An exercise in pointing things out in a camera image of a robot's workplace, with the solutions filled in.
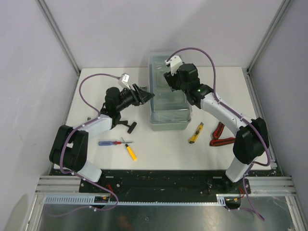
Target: red pliers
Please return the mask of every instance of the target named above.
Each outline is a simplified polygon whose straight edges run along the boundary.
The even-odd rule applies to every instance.
[[[224,128],[225,128],[225,125],[223,123],[219,122],[218,127],[216,128],[216,130],[212,134],[213,139],[210,142],[210,146],[219,147],[219,146],[223,146],[223,145],[227,145],[227,144],[235,142],[234,137],[230,137],[230,138],[226,138],[226,139],[219,139]]]

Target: white wall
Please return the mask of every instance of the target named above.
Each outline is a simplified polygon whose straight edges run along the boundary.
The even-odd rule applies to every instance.
[[[1,1],[0,33],[0,230],[15,231],[50,164],[76,76],[34,0]]]
[[[252,72],[277,156],[308,216],[308,1],[296,0]]]
[[[80,68],[147,66],[150,51],[188,46],[205,49],[218,66],[247,67],[281,2],[46,0]]]

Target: white table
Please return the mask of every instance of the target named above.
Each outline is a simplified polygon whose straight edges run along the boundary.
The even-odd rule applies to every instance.
[[[213,86],[213,70],[211,67],[199,67],[199,78],[202,83]],[[148,85],[148,68],[85,68],[82,69],[77,90],[67,119],[67,125],[75,126],[83,123],[88,117],[97,113],[86,106],[80,98],[78,88],[80,82],[89,75],[108,73],[120,76],[130,75],[129,83],[137,83],[139,87]],[[97,76],[87,80],[82,88],[85,99],[99,110],[104,102],[105,92],[109,87],[119,87],[117,80],[105,76]],[[240,67],[217,67],[218,94],[230,105],[252,118],[255,112],[248,93],[246,82]],[[121,112],[121,120],[129,124],[137,122],[131,134],[128,128],[117,125],[114,129],[104,132],[89,141],[88,160],[101,169],[153,169],[153,170],[218,170],[227,169],[234,158],[232,147],[210,147],[211,133],[218,125],[212,115],[193,106],[192,121],[181,131],[152,131],[149,122],[149,105],[130,106]],[[188,144],[188,138],[196,128],[204,123],[204,128],[195,144]],[[221,138],[232,136],[225,128]],[[99,146],[98,141],[121,140],[134,141],[131,144],[138,160],[133,161],[124,145]],[[265,154],[258,161],[267,161]],[[255,170],[270,169],[255,165]]]

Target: plastic container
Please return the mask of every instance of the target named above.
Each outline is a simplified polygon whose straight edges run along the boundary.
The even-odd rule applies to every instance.
[[[184,92],[172,91],[164,73],[170,71],[164,64],[170,53],[151,53],[149,56],[150,123],[154,131],[183,130],[191,121],[191,105]]]

